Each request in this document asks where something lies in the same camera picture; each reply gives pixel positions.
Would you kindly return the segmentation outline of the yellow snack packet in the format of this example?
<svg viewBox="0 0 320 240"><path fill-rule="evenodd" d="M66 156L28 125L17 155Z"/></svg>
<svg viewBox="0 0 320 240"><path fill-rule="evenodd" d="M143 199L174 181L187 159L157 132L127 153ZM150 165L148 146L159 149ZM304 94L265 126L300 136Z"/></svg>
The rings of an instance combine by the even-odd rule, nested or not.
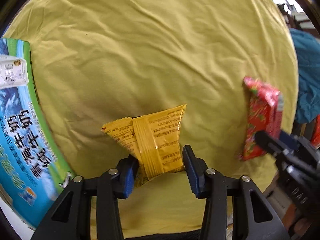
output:
<svg viewBox="0 0 320 240"><path fill-rule="evenodd" d="M179 140L185 109L186 104L183 104L135 118L121 118L102 126L102 132L138 160L137 187L161 174L184 170Z"/></svg>

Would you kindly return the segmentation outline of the open cardboard box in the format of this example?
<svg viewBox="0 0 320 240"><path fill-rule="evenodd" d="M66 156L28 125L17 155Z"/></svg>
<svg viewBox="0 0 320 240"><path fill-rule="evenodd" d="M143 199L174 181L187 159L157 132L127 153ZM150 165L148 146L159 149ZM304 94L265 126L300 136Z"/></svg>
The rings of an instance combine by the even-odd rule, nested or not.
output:
<svg viewBox="0 0 320 240"><path fill-rule="evenodd" d="M42 113L27 41L1 39L1 197L32 228L74 172Z"/></svg>

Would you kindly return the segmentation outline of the yellow tablecloth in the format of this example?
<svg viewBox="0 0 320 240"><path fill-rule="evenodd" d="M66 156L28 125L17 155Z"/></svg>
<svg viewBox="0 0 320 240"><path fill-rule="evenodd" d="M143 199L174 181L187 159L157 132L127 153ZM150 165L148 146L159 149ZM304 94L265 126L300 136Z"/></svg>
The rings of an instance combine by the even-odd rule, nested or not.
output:
<svg viewBox="0 0 320 240"><path fill-rule="evenodd" d="M4 33L28 41L41 109L71 168L92 178L127 156L103 124L185 105L180 144L264 190L270 155L240 160L250 76L284 97L291 131L298 66L272 0L31 0Z"/></svg>

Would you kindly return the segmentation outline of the red snack packet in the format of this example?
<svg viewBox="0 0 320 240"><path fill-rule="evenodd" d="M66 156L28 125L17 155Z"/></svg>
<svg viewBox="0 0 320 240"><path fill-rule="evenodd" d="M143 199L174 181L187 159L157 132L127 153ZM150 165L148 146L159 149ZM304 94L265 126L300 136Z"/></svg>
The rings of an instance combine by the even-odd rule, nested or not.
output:
<svg viewBox="0 0 320 240"><path fill-rule="evenodd" d="M263 130L279 138L284 99L280 90L269 83L249 76L244 77L243 82L250 97L246 141L241 158L249 160L266 154L255 142L255 133Z"/></svg>

